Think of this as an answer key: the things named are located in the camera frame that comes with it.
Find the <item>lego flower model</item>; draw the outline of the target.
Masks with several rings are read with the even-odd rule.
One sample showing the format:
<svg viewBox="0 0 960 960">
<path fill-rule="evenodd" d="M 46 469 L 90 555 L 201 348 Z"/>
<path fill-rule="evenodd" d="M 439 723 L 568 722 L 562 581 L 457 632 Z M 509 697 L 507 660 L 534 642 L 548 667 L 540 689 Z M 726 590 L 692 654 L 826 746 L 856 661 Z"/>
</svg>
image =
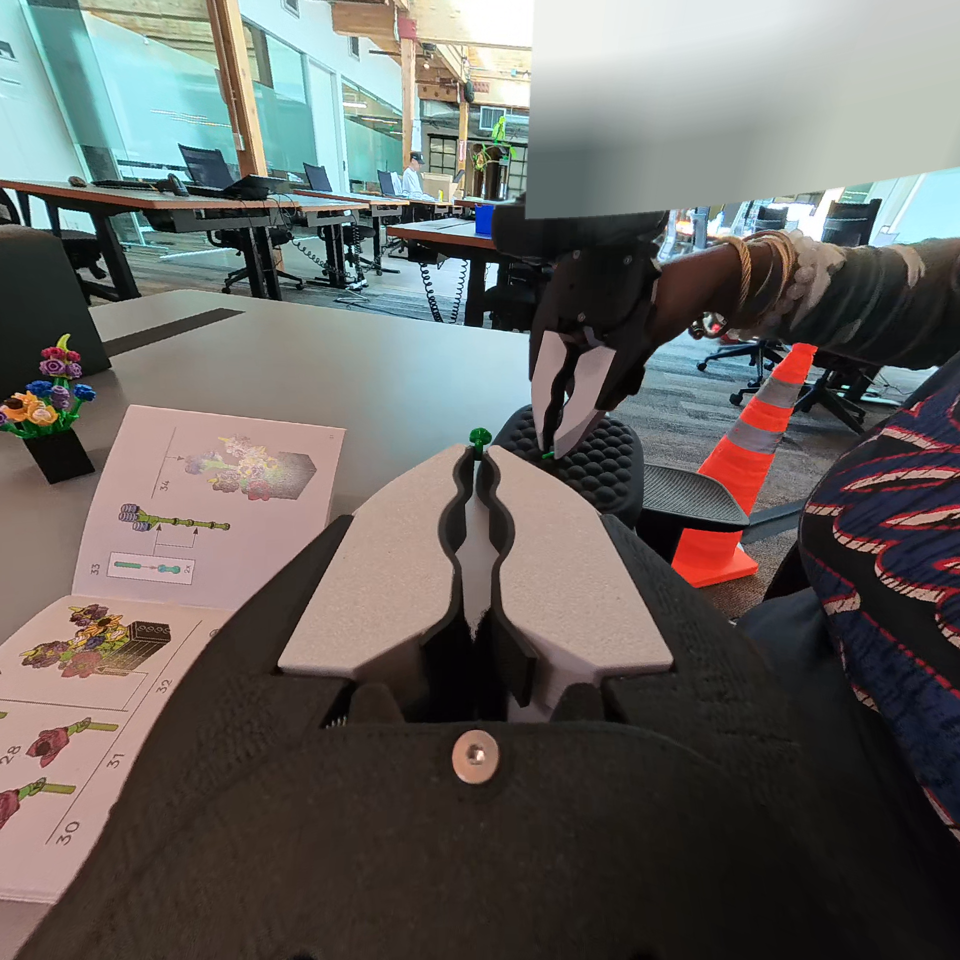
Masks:
<svg viewBox="0 0 960 960">
<path fill-rule="evenodd" d="M 65 333 L 42 349 L 41 377 L 1 404 L 2 433 L 22 442 L 51 485 L 95 473 L 74 426 L 97 392 L 81 381 L 82 355 L 69 347 L 69 339 Z"/>
</svg>

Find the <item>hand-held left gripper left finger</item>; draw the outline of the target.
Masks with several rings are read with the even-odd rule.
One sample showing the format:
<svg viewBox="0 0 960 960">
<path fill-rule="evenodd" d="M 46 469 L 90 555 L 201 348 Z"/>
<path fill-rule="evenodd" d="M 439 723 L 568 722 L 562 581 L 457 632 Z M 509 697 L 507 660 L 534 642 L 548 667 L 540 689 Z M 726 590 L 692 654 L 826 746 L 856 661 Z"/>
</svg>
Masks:
<svg viewBox="0 0 960 960">
<path fill-rule="evenodd" d="M 461 714 L 470 629 L 457 551 L 469 498 L 470 449 L 450 446 L 367 499 L 296 624 L 280 671 L 381 683 L 415 716 Z"/>
</svg>

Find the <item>lego instruction booklet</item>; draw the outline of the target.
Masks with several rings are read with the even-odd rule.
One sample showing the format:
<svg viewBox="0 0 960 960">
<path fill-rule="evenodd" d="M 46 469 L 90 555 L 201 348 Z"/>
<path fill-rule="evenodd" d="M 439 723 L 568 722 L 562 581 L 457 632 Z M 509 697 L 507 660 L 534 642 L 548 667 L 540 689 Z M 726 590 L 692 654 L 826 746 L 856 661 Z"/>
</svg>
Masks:
<svg viewBox="0 0 960 960">
<path fill-rule="evenodd" d="M 175 687 L 327 526 L 345 435 L 127 409 L 71 592 L 2 644 L 2 900 L 64 894 Z"/>
</svg>

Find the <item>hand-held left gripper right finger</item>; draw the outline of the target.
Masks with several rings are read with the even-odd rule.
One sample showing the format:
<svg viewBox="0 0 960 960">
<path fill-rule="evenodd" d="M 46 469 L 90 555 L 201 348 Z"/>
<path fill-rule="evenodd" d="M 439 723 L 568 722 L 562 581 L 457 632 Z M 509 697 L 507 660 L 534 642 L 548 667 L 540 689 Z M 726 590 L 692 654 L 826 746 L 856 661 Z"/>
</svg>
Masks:
<svg viewBox="0 0 960 960">
<path fill-rule="evenodd" d="M 501 446 L 484 455 L 496 550 L 489 649 L 508 718 L 548 718 L 570 686 L 674 666 L 630 571 L 638 540 L 576 491 Z"/>
</svg>

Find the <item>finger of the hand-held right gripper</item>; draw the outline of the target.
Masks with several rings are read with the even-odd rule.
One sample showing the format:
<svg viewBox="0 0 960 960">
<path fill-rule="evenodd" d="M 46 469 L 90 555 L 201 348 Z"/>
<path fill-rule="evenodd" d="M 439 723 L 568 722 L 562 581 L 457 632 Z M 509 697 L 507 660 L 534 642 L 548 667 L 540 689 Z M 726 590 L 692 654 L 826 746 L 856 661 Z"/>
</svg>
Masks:
<svg viewBox="0 0 960 960">
<path fill-rule="evenodd" d="M 545 330 L 539 340 L 531 374 L 534 428 L 541 453 L 558 439 L 567 390 L 574 370 L 574 346 L 560 333 Z"/>
<path fill-rule="evenodd" d="M 595 346 L 578 357 L 573 369 L 573 389 L 561 404 L 554 429 L 554 460 L 568 456 L 603 419 L 606 411 L 601 407 L 601 395 L 616 357 L 617 352 L 606 345 Z"/>
</svg>

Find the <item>grey mesh office chair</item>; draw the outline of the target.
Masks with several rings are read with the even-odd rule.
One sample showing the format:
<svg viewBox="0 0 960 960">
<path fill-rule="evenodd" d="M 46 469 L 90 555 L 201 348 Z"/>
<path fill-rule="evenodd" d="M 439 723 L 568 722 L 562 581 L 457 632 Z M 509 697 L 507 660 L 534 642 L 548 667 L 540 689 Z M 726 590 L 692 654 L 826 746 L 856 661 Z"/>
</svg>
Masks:
<svg viewBox="0 0 960 960">
<path fill-rule="evenodd" d="M 741 533 L 749 522 L 737 499 L 714 478 L 645 462 L 642 509 L 634 531 L 668 564 L 685 530 Z"/>
</svg>

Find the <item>person's right forearm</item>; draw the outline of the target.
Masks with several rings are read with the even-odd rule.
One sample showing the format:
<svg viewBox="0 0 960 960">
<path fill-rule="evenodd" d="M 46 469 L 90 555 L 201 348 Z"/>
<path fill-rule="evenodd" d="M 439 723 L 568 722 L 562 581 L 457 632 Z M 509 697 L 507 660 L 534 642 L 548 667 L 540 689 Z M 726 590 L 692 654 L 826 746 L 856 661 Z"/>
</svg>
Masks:
<svg viewBox="0 0 960 960">
<path fill-rule="evenodd" d="M 873 366 L 940 367 L 959 349 L 959 240 L 841 247 L 798 232 L 787 291 L 764 328 Z"/>
</svg>

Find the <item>black honeycomb cushion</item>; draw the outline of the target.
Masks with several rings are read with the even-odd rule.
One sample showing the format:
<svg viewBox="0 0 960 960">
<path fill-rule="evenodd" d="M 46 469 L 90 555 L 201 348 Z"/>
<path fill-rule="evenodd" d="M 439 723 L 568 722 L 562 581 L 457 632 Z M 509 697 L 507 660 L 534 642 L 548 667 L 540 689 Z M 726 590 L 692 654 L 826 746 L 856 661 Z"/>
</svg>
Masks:
<svg viewBox="0 0 960 960">
<path fill-rule="evenodd" d="M 644 458 L 636 432 L 603 416 L 564 457 L 546 457 L 540 449 L 532 407 L 515 411 L 492 440 L 520 460 L 568 486 L 599 514 L 636 528 L 643 508 Z"/>
</svg>

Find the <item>person's right hand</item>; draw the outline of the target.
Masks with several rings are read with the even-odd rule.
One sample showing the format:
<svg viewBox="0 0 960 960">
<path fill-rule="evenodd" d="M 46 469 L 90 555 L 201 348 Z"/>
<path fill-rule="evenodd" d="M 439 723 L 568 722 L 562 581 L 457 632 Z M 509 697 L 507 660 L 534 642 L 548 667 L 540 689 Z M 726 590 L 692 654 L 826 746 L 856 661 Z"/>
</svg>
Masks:
<svg viewBox="0 0 960 960">
<path fill-rule="evenodd" d="M 739 246 L 724 242 L 663 266 L 646 324 L 650 353 L 673 341 L 708 313 L 736 313 L 745 273 Z"/>
</svg>

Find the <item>plain black box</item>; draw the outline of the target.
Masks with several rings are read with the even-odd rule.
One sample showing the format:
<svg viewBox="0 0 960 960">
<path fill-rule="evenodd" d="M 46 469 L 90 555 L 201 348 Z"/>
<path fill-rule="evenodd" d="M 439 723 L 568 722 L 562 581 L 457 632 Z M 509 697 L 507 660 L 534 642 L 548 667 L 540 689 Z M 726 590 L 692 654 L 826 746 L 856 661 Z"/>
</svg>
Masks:
<svg viewBox="0 0 960 960">
<path fill-rule="evenodd" d="M 42 377 L 42 350 L 70 336 L 87 377 L 112 367 L 60 239 L 1 227 L 1 398 Z"/>
</svg>

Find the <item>long wooden desk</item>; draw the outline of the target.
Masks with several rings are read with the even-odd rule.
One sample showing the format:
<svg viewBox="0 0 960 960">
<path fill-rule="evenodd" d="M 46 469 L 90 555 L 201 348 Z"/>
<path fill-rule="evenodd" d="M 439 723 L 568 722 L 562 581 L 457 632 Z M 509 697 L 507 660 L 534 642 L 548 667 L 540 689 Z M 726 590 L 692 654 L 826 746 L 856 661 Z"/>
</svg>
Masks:
<svg viewBox="0 0 960 960">
<path fill-rule="evenodd" d="M 59 211 L 82 212 L 90 216 L 102 249 L 102 257 L 113 283 L 113 292 L 122 301 L 140 296 L 126 254 L 117 238 L 112 218 L 142 213 L 151 228 L 162 234 L 241 234 L 251 294 L 256 299 L 282 300 L 279 272 L 270 241 L 271 230 L 305 226 L 321 232 L 353 222 L 357 213 L 367 213 L 374 222 L 399 217 L 411 205 L 406 198 L 368 194 L 336 196 L 310 190 L 278 191 L 265 198 L 236 198 L 180 195 L 158 189 L 138 189 L 131 181 L 113 185 L 82 182 L 41 182 L 3 178 L 1 186 L 15 193 L 24 225 L 31 224 L 30 198 L 46 205 L 51 228 L 59 233 Z M 467 263 L 463 322 L 481 327 L 486 313 L 496 309 L 495 295 L 505 296 L 509 288 L 507 260 L 500 257 L 489 238 L 477 236 L 468 221 L 458 218 L 410 222 L 407 231 L 426 234 L 414 243 L 434 244 L 450 259 Z"/>
</svg>

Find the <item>orange white traffic cone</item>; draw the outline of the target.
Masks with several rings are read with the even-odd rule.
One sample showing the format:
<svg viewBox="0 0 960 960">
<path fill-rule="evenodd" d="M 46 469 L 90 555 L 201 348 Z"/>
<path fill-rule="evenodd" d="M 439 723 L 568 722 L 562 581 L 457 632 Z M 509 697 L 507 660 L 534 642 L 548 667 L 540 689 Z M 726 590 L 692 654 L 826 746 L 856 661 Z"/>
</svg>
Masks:
<svg viewBox="0 0 960 960">
<path fill-rule="evenodd" d="M 722 483 L 747 515 L 769 474 L 816 352 L 812 344 L 794 344 L 699 468 L 699 474 Z M 741 537 L 684 530 L 672 567 L 696 589 L 752 576 L 759 564 L 740 546 Z"/>
</svg>

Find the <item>person's dark printed sweatshirt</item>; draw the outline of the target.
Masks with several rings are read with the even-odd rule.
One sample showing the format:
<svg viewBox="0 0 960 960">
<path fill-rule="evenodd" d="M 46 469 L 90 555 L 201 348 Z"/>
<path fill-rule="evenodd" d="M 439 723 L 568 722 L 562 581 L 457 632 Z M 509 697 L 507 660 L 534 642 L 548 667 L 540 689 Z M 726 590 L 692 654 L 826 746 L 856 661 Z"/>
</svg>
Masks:
<svg viewBox="0 0 960 960">
<path fill-rule="evenodd" d="M 959 367 L 953 357 L 823 476 L 804 574 L 856 697 L 958 846 Z"/>
</svg>

